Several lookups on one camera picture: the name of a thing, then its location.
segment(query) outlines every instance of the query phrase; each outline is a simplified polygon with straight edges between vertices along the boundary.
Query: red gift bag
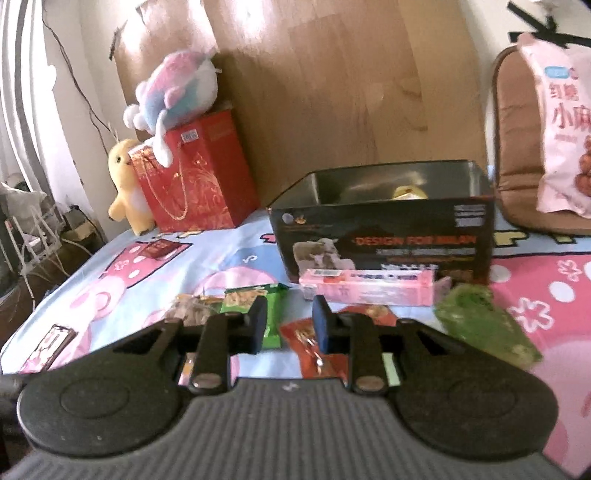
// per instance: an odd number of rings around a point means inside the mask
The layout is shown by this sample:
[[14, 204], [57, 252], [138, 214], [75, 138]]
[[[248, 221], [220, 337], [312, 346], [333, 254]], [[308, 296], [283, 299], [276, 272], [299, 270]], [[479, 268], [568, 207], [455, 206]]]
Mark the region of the red gift bag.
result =
[[234, 228], [259, 207], [230, 110], [168, 131], [173, 163], [151, 147], [130, 152], [154, 220], [164, 233]]

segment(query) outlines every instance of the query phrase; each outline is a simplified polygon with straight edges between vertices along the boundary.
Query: wooden board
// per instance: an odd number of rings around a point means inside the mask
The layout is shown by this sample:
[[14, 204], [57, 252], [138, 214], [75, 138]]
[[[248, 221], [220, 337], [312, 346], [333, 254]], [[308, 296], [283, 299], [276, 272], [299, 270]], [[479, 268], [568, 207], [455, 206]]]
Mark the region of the wooden board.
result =
[[140, 7], [143, 20], [126, 24], [116, 49], [125, 96], [133, 101], [165, 53], [216, 45], [219, 98], [235, 107], [263, 204], [321, 168], [441, 158], [485, 166], [478, 61], [455, 1], [203, 6]]

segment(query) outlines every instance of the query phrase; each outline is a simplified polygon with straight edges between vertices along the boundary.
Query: pink package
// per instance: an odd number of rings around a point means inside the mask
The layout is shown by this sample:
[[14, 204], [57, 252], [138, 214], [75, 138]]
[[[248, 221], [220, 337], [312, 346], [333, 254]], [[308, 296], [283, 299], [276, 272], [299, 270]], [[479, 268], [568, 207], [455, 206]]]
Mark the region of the pink package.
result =
[[324, 295], [338, 303], [430, 307], [449, 292], [452, 280], [435, 281], [433, 270], [307, 270], [300, 285], [307, 300]]
[[591, 218], [591, 49], [581, 53], [531, 34], [517, 46], [535, 77], [543, 130], [537, 209]]

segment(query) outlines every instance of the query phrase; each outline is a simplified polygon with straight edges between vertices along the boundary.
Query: cartoon bed sheet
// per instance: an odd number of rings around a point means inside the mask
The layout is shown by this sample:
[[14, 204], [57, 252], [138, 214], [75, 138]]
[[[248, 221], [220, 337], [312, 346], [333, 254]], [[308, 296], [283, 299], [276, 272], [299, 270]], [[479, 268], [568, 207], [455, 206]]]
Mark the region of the cartoon bed sheet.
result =
[[[126, 232], [103, 247], [13, 335], [2, 351], [2, 370], [18, 371], [55, 323], [79, 333], [56, 360], [59, 366], [159, 321], [179, 293], [288, 283], [265, 212], [234, 230], [166, 235], [178, 247], [162, 259], [145, 258], [142, 247], [156, 237]], [[532, 372], [558, 398], [559, 420], [545, 452], [579, 476], [591, 463], [591, 299], [585, 295], [591, 287], [591, 238], [523, 232], [498, 215], [495, 243], [495, 300], [544, 355]], [[441, 329], [431, 308], [392, 310]], [[290, 290], [283, 322], [310, 315], [311, 303]], [[237, 375], [300, 378], [300, 363], [289, 350], [238, 355], [232, 359], [232, 376]]]

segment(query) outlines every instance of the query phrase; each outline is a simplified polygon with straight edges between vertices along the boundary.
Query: black box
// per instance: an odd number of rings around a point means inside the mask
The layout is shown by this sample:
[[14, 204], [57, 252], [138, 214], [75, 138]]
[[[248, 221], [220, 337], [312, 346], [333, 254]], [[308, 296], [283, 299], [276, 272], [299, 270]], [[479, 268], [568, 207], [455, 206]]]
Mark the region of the black box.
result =
[[[427, 198], [392, 199], [406, 186]], [[471, 161], [315, 171], [282, 193], [269, 213], [293, 282], [308, 268], [431, 268], [438, 277], [488, 283], [494, 196]]]

